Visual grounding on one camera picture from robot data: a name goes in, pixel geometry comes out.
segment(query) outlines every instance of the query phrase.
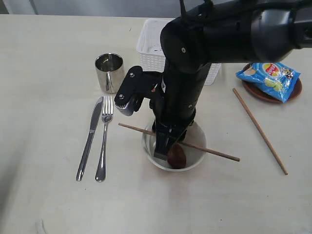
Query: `knife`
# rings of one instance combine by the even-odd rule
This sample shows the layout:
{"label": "knife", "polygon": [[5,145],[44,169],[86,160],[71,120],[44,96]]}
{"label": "knife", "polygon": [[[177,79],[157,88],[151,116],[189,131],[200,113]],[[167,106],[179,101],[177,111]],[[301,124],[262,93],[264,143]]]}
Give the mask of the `knife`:
{"label": "knife", "polygon": [[95,133],[97,125],[98,125],[98,119],[102,113],[102,108],[103,108],[103,97],[100,97],[97,100],[96,105],[95,105],[94,110],[93,110],[93,113],[92,113],[89,135],[88,135],[88,139],[87,139],[86,145],[84,147],[83,154],[81,157],[81,161],[79,164],[78,172],[76,175],[76,181],[82,180],[84,169],[86,167],[89,152],[91,149],[91,144],[92,144],[92,140],[94,137],[94,133]]}

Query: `table surface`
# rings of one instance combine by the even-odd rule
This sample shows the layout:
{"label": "table surface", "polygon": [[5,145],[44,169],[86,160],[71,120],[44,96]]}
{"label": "table surface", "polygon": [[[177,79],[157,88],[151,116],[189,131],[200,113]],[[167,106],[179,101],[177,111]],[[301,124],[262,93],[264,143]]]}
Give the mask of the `table surface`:
{"label": "table surface", "polygon": [[[107,140],[107,177],[95,182],[100,121],[83,180],[76,172],[90,116],[101,92],[95,58],[114,52],[125,69],[139,64],[145,19],[0,16],[0,233],[297,234],[312,231],[312,51],[285,60],[300,71],[303,92],[283,105],[249,95],[235,78],[244,64],[224,64],[205,86],[196,121],[209,148],[197,167],[170,173],[141,146],[153,114],[144,101],[131,117],[115,111]],[[280,155],[284,175],[232,92],[236,87]]]}

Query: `basket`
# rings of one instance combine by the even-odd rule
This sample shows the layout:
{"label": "basket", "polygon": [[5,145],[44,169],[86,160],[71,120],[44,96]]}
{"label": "basket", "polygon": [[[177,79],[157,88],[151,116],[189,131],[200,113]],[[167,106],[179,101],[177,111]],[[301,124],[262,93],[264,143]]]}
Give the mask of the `basket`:
{"label": "basket", "polygon": [[[136,50],[140,54],[140,63],[144,71],[163,72],[165,56],[160,46],[160,32],[169,23],[165,19],[147,19],[143,25],[140,37],[136,44]],[[211,85],[221,63],[213,63],[207,75],[205,85]]]}

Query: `wooden chopstick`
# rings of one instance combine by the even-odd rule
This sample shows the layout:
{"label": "wooden chopstick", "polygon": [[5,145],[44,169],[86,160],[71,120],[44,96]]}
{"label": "wooden chopstick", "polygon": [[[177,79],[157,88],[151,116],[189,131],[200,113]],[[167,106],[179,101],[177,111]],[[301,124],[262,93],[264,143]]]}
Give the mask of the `wooden chopstick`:
{"label": "wooden chopstick", "polygon": [[240,103],[242,104],[242,106],[244,107],[245,111],[247,112],[247,114],[249,115],[249,117],[252,119],[253,123],[255,124],[255,127],[258,129],[258,131],[260,132],[262,138],[264,139],[265,143],[267,144],[267,146],[269,147],[269,149],[271,150],[273,156],[275,157],[276,161],[278,162],[279,166],[281,167],[282,171],[284,172],[285,175],[288,175],[288,172],[285,168],[285,166],[283,165],[280,157],[277,155],[277,153],[275,152],[273,146],[271,145],[271,143],[269,142],[267,136],[264,134],[263,130],[261,129],[260,125],[258,124],[257,120],[254,118],[253,114],[251,113],[251,111],[249,110],[248,106],[246,105],[246,103],[244,102],[244,100],[242,99],[242,97],[239,95],[238,91],[233,88],[233,92],[235,93],[236,97],[238,98],[238,100],[240,101]]}
{"label": "wooden chopstick", "polygon": [[[142,132],[142,133],[145,133],[145,134],[148,134],[148,135],[155,136],[155,133],[153,133],[151,131],[148,131],[148,130],[145,130],[145,129],[137,128],[137,127],[130,126],[130,125],[127,125],[127,124],[123,124],[123,123],[119,123],[118,125],[122,126],[122,127],[126,127],[126,128],[129,128],[129,129],[132,129],[132,130],[135,130],[135,131],[138,131],[138,132]],[[218,151],[206,149],[206,148],[203,148],[203,147],[200,147],[200,146],[197,146],[197,145],[193,145],[193,144],[190,144],[190,143],[187,143],[187,142],[184,142],[184,141],[178,142],[178,143],[181,144],[181,145],[188,146],[190,148],[194,148],[194,149],[206,152],[206,153],[210,153],[210,154],[213,154],[213,155],[218,155],[220,157],[224,157],[224,158],[236,161],[236,162],[240,161],[240,158],[238,158],[238,157],[234,157],[234,156],[227,155],[227,154],[224,154],[224,153],[221,153],[221,152],[218,152]]]}

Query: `chip bag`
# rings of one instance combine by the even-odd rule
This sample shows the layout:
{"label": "chip bag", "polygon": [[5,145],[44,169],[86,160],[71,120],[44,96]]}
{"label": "chip bag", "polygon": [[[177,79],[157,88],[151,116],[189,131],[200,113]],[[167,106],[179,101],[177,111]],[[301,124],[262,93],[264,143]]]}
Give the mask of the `chip bag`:
{"label": "chip bag", "polygon": [[253,83],[264,93],[286,102],[300,73],[278,63],[251,63],[247,70],[236,73],[239,79]]}

